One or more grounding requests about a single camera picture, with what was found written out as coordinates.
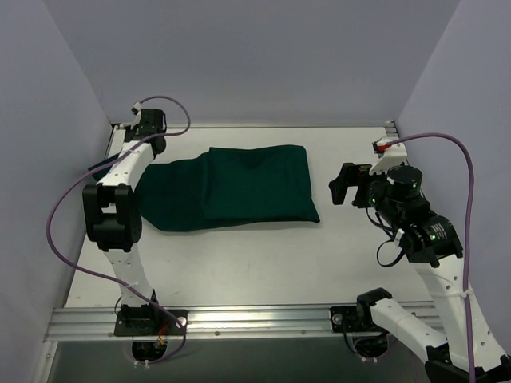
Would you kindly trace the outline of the green surgical drape cloth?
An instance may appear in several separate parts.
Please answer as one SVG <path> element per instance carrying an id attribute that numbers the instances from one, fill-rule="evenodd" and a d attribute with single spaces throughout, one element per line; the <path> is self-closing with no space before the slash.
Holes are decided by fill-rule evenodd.
<path id="1" fill-rule="evenodd" d="M 96 165 L 97 181 L 118 156 Z M 307 151 L 297 145 L 210 148 L 194 159 L 153 161 L 134 194 L 141 220 L 160 231 L 320 221 L 312 199 Z"/>

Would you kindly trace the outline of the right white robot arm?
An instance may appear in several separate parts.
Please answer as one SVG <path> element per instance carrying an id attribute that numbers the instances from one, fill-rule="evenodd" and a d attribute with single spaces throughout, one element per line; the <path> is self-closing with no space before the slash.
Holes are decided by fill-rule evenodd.
<path id="1" fill-rule="evenodd" d="M 345 163 L 329 183 L 335 205 L 347 189 L 357 189 L 353 205 L 372 207 L 381 228 L 400 248 L 424 282 L 442 324 L 437 331 L 406 311 L 383 288 L 357 297 L 355 320 L 363 329 L 379 327 L 396 337 L 424 363 L 432 382 L 505 382 L 510 356 L 493 336 L 470 286 L 463 284 L 464 257 L 451 222 L 420 194 L 422 173 L 404 164 L 381 175 L 370 165 Z"/>

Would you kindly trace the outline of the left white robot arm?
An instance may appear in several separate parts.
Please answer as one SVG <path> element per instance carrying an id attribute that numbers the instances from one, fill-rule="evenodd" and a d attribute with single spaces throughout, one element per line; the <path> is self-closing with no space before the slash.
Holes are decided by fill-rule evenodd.
<path id="1" fill-rule="evenodd" d="M 145 169 L 166 148 L 166 116 L 159 109 L 140 109 L 126 129 L 117 162 L 110 164 L 96 184 L 82 192 L 89 240 L 109 260 L 113 275 L 123 282 L 118 320 L 142 334 L 153 334 L 161 324 L 160 312 L 148 303 L 156 293 L 146 278 L 137 243 L 142 220 L 134 189 Z"/>

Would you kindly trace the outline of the back aluminium rail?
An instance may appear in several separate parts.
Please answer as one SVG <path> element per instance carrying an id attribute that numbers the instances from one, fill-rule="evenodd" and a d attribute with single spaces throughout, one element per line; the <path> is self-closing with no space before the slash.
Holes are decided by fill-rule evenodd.
<path id="1" fill-rule="evenodd" d="M 297 122 L 205 122 L 205 123 L 191 123 L 191 128 L 397 128 L 395 121 L 385 121 L 382 123 L 370 122 L 327 122 L 327 123 L 297 123 Z"/>

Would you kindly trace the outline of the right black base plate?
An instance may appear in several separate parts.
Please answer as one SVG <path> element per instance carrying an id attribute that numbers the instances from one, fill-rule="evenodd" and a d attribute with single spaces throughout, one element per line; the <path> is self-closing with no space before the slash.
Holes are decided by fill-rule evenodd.
<path id="1" fill-rule="evenodd" d="M 334 333 L 369 333 L 381 329 L 358 315 L 357 306 L 331 306 L 329 308 L 331 329 Z"/>

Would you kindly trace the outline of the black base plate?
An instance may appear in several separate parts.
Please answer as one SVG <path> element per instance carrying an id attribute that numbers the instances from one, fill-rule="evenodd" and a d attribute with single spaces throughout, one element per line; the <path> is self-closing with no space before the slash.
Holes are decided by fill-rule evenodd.
<path id="1" fill-rule="evenodd" d="M 168 309 L 176 318 L 182 318 L 182 326 L 167 314 L 150 305 L 131 307 L 121 305 L 113 334 L 117 337 L 143 337 L 157 335 L 183 335 L 188 320 L 188 311 Z"/>
<path id="2" fill-rule="evenodd" d="M 357 306 L 331 306 L 329 308 L 331 329 L 334 333 L 369 333 L 381 329 L 358 315 Z"/>

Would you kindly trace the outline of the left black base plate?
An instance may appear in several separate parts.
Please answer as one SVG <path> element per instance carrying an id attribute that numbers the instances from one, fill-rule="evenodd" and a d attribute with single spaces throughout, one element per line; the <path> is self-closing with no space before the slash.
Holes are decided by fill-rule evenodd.
<path id="1" fill-rule="evenodd" d="M 188 311 L 168 309 L 176 318 L 182 318 L 182 326 L 167 314 L 150 305 L 131 307 L 121 305 L 113 334 L 117 337 L 143 337 L 157 335 L 183 335 L 188 320 Z"/>

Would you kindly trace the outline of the front aluminium rail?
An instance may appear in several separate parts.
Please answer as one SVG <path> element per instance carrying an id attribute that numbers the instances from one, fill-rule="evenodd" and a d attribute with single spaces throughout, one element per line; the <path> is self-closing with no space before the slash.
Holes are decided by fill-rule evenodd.
<path id="1" fill-rule="evenodd" d="M 332 304 L 189 306 L 188 340 L 341 338 L 333 331 Z M 66 307 L 51 315 L 46 342 L 150 341 L 157 336 L 117 337 L 112 307 Z"/>

